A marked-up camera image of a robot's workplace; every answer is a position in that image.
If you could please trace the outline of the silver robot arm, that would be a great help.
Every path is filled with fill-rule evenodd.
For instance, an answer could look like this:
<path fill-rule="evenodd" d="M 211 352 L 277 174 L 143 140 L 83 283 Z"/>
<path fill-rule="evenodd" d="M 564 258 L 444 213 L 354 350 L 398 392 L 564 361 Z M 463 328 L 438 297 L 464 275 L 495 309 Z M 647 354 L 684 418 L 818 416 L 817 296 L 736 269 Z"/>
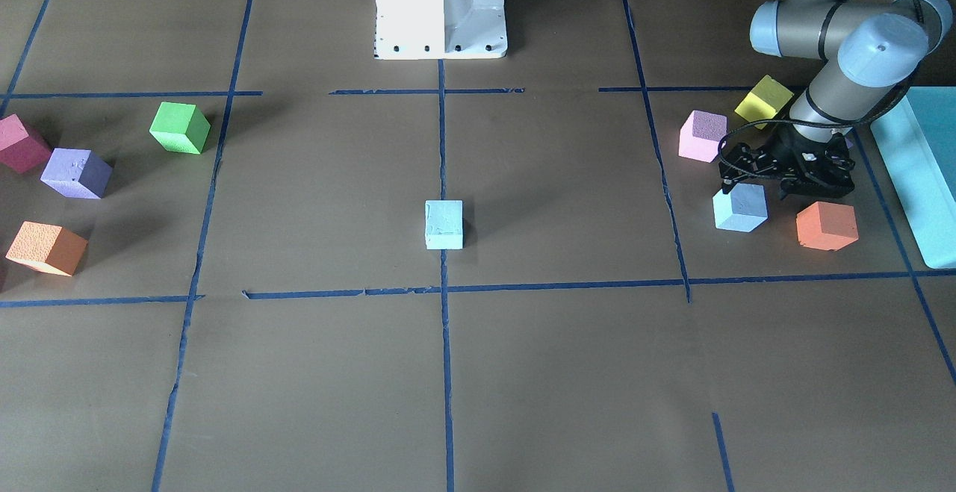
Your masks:
<path fill-rule="evenodd" d="M 954 26 L 949 0 L 778 0 L 751 20 L 754 49 L 822 61 L 802 94 L 745 129 L 768 127 L 761 147 L 719 142 L 721 192 L 746 181 L 776 181 L 781 197 L 840 199 L 853 192 L 847 134 L 891 111 L 922 61 Z"/>

